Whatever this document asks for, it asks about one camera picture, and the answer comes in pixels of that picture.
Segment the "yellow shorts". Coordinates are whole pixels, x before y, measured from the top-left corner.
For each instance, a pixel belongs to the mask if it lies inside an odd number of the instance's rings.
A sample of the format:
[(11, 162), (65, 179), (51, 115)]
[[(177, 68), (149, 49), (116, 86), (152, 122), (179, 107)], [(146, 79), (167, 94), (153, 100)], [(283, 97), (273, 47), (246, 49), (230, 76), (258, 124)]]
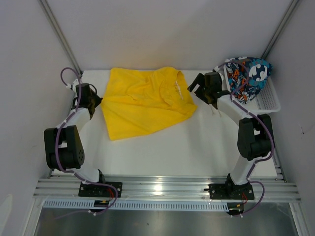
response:
[(173, 67), (112, 68), (101, 103), (110, 140), (149, 135), (192, 117), (197, 106), (187, 88)]

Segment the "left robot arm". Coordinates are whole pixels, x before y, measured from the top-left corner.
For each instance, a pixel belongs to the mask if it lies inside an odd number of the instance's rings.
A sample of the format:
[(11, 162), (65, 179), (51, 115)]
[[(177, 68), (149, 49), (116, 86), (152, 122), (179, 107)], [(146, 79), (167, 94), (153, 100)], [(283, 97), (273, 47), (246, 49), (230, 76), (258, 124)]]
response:
[(46, 163), (50, 169), (73, 174), (97, 197), (106, 193), (107, 185), (101, 170), (85, 162), (85, 152), (79, 132), (94, 116), (102, 98), (95, 86), (82, 83), (71, 85), (76, 94), (67, 118), (57, 127), (44, 131)]

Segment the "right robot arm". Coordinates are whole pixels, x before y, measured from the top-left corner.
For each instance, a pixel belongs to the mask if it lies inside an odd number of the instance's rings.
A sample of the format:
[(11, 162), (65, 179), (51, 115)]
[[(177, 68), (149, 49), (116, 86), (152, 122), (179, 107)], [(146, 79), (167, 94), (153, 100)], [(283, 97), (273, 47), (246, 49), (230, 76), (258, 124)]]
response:
[(249, 178), (259, 162), (271, 159), (274, 139), (271, 118), (268, 114), (255, 114), (238, 102), (228, 90), (222, 89), (222, 79), (218, 72), (199, 73), (188, 87), (205, 102), (224, 112), (238, 125), (237, 148), (240, 157), (227, 177), (225, 194), (237, 198), (242, 194), (242, 186), (249, 184)]

